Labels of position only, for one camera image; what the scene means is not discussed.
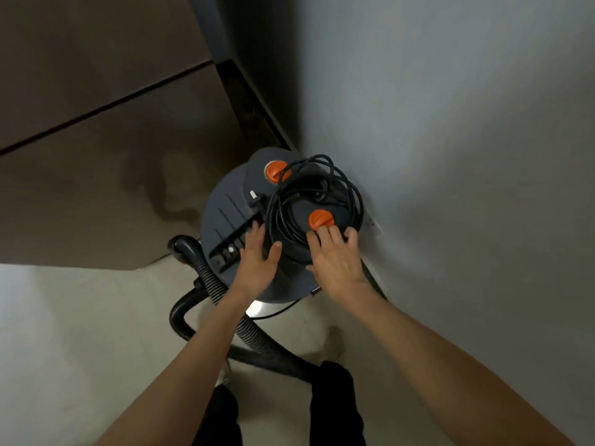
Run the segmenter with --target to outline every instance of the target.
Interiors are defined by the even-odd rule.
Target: orange latch
[[[285,161],[271,161],[264,168],[264,174],[267,176],[267,179],[271,183],[278,184],[279,183],[279,176],[281,175],[281,172],[286,167],[287,167],[287,163]],[[283,180],[285,181],[286,179],[288,179],[291,174],[292,174],[292,171],[291,171],[291,169],[289,169],[283,175]]]
[[[308,224],[312,230],[316,231],[321,225],[327,227],[334,225],[334,217],[330,211],[314,210],[310,213],[310,217],[308,217]]]

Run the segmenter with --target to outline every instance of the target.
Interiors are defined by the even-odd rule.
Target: finger
[[[252,222],[252,227],[250,227],[246,232],[246,248],[249,248],[252,243],[252,237],[254,236],[254,228],[257,225],[257,221]]]
[[[331,234],[328,232],[328,228],[325,225],[321,225],[320,227],[318,227],[316,233],[318,233],[318,237],[320,238],[321,247],[328,247],[333,243],[333,240],[331,239]]]
[[[264,236],[267,234],[267,228],[262,224],[258,227],[256,233],[254,233],[254,245],[258,248],[258,250],[262,250],[262,245],[264,244]]]
[[[246,249],[251,250],[255,248],[255,245],[258,243],[258,231],[260,227],[258,226],[258,222],[252,222],[252,228],[246,232]]]
[[[281,258],[282,249],[283,245],[281,244],[281,241],[277,241],[275,244],[273,244],[271,246],[271,250],[268,251],[267,263],[277,266],[279,258]]]
[[[353,227],[347,227],[345,230],[345,237],[347,238],[347,245],[354,250],[358,249],[358,231]]]
[[[317,254],[320,251],[320,241],[312,230],[306,233],[306,239],[308,240],[308,247],[310,248],[310,253],[312,256]]]
[[[343,240],[343,238],[341,236],[341,231],[338,229],[338,226],[331,225],[328,228],[328,232],[330,233],[331,239],[333,240],[334,243],[345,244],[345,241]]]

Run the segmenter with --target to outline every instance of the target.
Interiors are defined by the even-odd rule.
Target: black power cord
[[[257,316],[257,317],[251,317],[250,319],[253,321],[260,321],[261,319],[269,319],[271,317],[275,317],[276,315],[280,315],[283,312],[286,312],[288,309],[290,309],[291,307],[293,307],[296,303],[298,303],[301,299],[298,299],[294,302],[291,302],[287,307],[279,310],[278,312],[273,313],[272,315],[266,315],[266,316]]]
[[[325,166],[328,171],[309,164]],[[290,170],[291,175],[284,179]],[[352,226],[355,230],[359,231],[364,222],[364,201],[361,194],[327,155],[314,155],[294,161],[280,173],[277,189],[272,194],[265,213],[265,224],[272,242],[280,239],[275,237],[279,234],[282,239],[295,246],[308,248],[306,232],[298,225],[291,210],[292,204],[298,200],[308,200],[320,206],[344,207],[348,212],[345,226]]]

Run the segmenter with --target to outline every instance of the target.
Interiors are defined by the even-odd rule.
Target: black pants
[[[365,445],[364,422],[355,406],[353,379],[344,367],[331,361],[320,366],[312,384],[310,403],[310,444]],[[241,446],[242,433],[237,425],[237,401],[220,385],[206,409],[192,446]]]

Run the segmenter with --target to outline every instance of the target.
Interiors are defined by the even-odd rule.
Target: left hand
[[[268,258],[262,258],[262,244],[266,229],[254,221],[252,229],[246,233],[246,248],[240,249],[240,266],[230,291],[243,294],[253,302],[271,284],[281,257],[281,241],[271,246]]]

